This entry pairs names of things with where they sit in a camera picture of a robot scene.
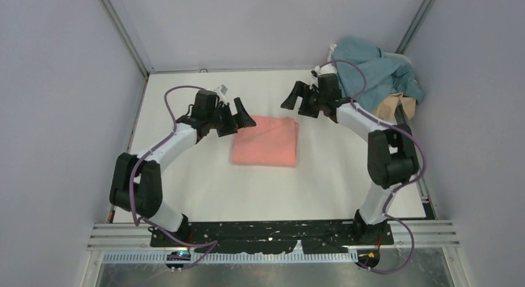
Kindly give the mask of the pink t-shirt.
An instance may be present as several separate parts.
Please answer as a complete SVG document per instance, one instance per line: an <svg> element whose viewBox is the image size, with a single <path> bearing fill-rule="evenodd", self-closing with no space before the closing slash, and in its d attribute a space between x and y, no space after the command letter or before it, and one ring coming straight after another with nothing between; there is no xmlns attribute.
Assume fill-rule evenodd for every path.
<svg viewBox="0 0 525 287"><path fill-rule="evenodd" d="M292 118L255 116L256 126L240 129L232 145L232 163L249 166L297 166L299 124Z"/></svg>

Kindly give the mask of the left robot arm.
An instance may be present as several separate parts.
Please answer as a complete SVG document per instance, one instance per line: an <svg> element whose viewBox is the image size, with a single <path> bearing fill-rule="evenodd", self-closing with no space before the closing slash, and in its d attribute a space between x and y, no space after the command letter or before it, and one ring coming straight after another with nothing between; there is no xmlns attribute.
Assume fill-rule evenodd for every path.
<svg viewBox="0 0 525 287"><path fill-rule="evenodd" d="M169 241L190 246L189 219L164 201L162 174L212 129L223 137L257 125L240 98L235 98L233 104L236 113L220 93L199 88L187 112L173 118L173 129L165 138L138 154L122 153L117 157L110 203L130 212L136 226L146 223Z"/></svg>

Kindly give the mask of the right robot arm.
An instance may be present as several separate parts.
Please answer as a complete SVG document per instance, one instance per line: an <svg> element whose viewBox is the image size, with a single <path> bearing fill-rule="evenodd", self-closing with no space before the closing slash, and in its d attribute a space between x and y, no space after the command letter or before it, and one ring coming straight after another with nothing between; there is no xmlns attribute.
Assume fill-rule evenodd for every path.
<svg viewBox="0 0 525 287"><path fill-rule="evenodd" d="M342 96L335 73L317 76L316 83L296 81L282 109L317 118L320 113L347 127L367 143L367 171L371 179L362 206L355 212L350 238L373 243L386 231L388 211L400 186L419 171L411 129L374 117L355 99Z"/></svg>

